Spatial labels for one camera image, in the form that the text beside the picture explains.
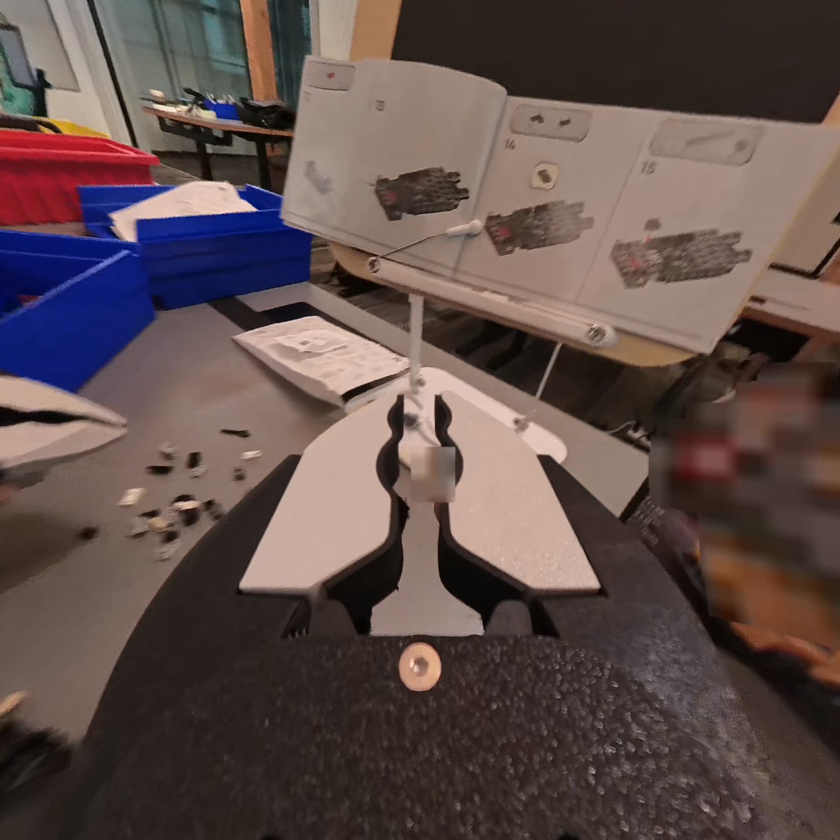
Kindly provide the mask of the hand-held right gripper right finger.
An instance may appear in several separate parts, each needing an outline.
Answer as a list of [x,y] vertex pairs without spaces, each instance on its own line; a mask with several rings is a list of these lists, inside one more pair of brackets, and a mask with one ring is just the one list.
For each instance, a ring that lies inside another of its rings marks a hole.
[[602,585],[538,454],[456,392],[435,400],[454,447],[454,495],[440,510],[438,570],[456,596],[593,595]]

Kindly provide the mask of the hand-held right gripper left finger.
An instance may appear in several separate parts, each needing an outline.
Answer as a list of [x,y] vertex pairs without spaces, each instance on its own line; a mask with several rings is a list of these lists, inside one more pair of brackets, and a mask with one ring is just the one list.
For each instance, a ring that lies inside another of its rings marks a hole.
[[307,446],[269,520],[239,592],[315,595],[393,544],[394,487],[404,398],[382,397],[345,416]]

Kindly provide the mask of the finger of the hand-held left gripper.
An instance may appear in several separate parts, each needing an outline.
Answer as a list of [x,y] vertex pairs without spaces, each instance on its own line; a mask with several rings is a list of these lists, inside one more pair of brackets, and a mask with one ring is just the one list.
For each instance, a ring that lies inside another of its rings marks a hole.
[[1,406],[19,412],[58,412],[91,422],[122,426],[123,416],[74,392],[14,375],[1,376]]
[[128,430],[126,423],[92,421],[2,427],[1,470],[3,473],[49,470],[110,446]]

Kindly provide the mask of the blue plastic storage bin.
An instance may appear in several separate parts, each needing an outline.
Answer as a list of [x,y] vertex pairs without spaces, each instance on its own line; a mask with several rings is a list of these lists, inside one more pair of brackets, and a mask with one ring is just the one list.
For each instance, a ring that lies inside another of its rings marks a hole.
[[1,370],[74,392],[155,320],[137,250],[2,230]]
[[308,281],[312,235],[285,224],[282,196],[234,187],[236,212],[169,210],[161,199],[209,198],[227,183],[79,185],[81,218],[94,236],[121,241],[140,258],[150,294],[164,309],[186,308]]

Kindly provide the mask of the grey desk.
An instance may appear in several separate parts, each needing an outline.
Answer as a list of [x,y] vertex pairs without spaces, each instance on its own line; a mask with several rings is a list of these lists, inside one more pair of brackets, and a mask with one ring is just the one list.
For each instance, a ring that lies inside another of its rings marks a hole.
[[[172,560],[149,535],[129,537],[137,507],[124,491],[145,488],[142,509],[184,492],[226,509],[301,452],[340,412],[282,381],[241,350],[241,330],[209,305],[165,311],[81,393],[125,417],[129,431],[102,451],[55,468],[2,506],[2,698],[27,693],[24,719],[72,739],[84,735],[137,622],[176,565],[213,523],[187,528]],[[611,513],[621,514],[648,475],[642,451],[541,403],[537,423],[559,436],[564,466]],[[201,452],[206,474],[144,477],[158,447]],[[247,448],[262,456],[232,478]],[[373,611],[374,635],[477,633],[478,615],[438,579],[428,504],[413,507],[404,533],[398,591]]]

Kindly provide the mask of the black toy car box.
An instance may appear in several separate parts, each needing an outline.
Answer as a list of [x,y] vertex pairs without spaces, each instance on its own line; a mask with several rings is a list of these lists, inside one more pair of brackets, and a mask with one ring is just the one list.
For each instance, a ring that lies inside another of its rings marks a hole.
[[697,521],[682,511],[657,504],[649,478],[635,491],[620,519],[672,577],[701,579]]

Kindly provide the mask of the pile of small brick pieces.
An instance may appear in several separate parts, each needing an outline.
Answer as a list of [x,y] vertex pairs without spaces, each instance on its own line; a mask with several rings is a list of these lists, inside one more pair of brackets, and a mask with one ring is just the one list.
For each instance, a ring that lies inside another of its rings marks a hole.
[[[207,474],[208,460],[201,450],[183,453],[172,442],[163,442],[156,454],[157,461],[143,468],[143,478],[198,481]],[[124,536],[129,540],[148,538],[158,563],[175,558],[185,532],[205,519],[216,523],[227,515],[225,505],[204,492],[173,493],[150,490],[146,486],[131,486],[124,490],[117,508],[129,515]]]

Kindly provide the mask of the white printed paper bag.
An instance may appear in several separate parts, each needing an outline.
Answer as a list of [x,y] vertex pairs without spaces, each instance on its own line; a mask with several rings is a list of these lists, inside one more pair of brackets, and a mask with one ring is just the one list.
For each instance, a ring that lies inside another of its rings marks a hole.
[[227,182],[189,182],[110,213],[111,229],[118,238],[136,243],[141,219],[197,217],[219,214],[255,213],[256,207],[243,199]]
[[377,399],[411,368],[399,353],[317,316],[273,322],[233,340],[286,382],[345,411]]

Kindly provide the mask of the red plastic bin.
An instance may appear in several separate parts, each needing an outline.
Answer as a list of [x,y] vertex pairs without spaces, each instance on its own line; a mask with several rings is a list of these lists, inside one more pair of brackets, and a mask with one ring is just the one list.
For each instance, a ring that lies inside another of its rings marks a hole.
[[79,186],[152,184],[159,163],[108,138],[3,129],[1,225],[79,222]]

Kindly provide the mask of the white wooden book stand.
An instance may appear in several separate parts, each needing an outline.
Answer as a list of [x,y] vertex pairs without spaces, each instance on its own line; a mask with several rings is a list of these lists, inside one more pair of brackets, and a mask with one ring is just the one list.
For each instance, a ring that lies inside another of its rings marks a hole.
[[452,269],[377,282],[621,360],[711,352],[838,159],[838,128],[512,98]]

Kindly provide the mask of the wood-edged office table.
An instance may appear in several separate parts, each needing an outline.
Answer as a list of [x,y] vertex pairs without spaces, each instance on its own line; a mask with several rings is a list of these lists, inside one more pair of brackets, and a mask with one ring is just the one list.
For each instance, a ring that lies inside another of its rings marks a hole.
[[269,147],[284,144],[287,154],[290,155],[293,130],[261,128],[237,120],[205,119],[196,116],[193,112],[167,110],[162,105],[142,106],[141,111],[154,117],[163,133],[193,142],[200,165],[201,179],[204,181],[211,182],[214,179],[208,153],[209,147],[227,148],[232,145],[234,139],[253,144],[258,165],[259,187],[267,192],[275,191],[272,185]]

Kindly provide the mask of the black bag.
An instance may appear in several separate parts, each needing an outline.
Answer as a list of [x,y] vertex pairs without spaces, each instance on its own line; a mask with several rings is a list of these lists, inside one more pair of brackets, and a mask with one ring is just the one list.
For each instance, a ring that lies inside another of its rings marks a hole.
[[295,128],[297,114],[282,100],[240,98],[235,107],[239,120],[249,126],[271,131],[290,131]]

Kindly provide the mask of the open instruction booklet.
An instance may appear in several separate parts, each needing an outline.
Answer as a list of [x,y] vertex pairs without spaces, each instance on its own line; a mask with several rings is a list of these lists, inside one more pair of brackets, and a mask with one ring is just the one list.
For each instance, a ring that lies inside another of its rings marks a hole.
[[410,267],[452,269],[512,98],[439,66],[307,58],[284,221],[368,258],[393,246]]

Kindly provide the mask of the wooden pillar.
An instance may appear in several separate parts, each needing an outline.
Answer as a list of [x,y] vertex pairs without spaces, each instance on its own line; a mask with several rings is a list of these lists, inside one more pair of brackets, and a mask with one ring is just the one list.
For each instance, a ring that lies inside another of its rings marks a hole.
[[278,97],[277,71],[267,1],[239,1],[253,99]]

